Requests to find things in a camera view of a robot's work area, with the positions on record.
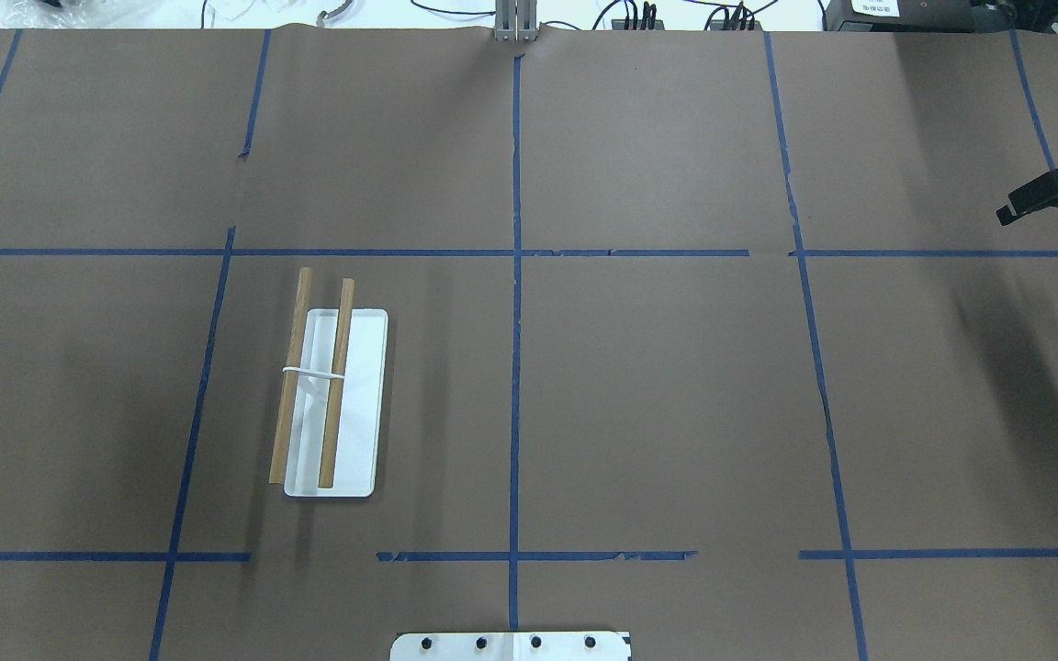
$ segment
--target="white plastic tray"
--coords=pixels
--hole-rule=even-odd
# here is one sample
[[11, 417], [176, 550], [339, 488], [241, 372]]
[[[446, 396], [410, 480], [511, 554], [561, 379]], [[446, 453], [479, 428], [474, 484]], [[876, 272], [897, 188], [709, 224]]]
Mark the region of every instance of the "white plastic tray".
[[[329, 381], [299, 375], [293, 435], [289, 440], [289, 467], [285, 473], [285, 493], [291, 497], [368, 497], [373, 493], [389, 317], [385, 310], [354, 310], [352, 314], [332, 486], [323, 490], [316, 485]], [[336, 310], [310, 310], [305, 324], [302, 368], [329, 371], [336, 327]]]
[[630, 661], [630, 641], [631, 635], [621, 631], [403, 635], [390, 645], [390, 661]]

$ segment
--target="gray bracket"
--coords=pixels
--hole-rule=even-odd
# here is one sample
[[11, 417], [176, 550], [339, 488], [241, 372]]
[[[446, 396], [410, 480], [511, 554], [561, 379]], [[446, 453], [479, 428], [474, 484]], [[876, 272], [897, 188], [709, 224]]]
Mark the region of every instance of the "gray bracket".
[[537, 0], [496, 0], [496, 41], [537, 40]]

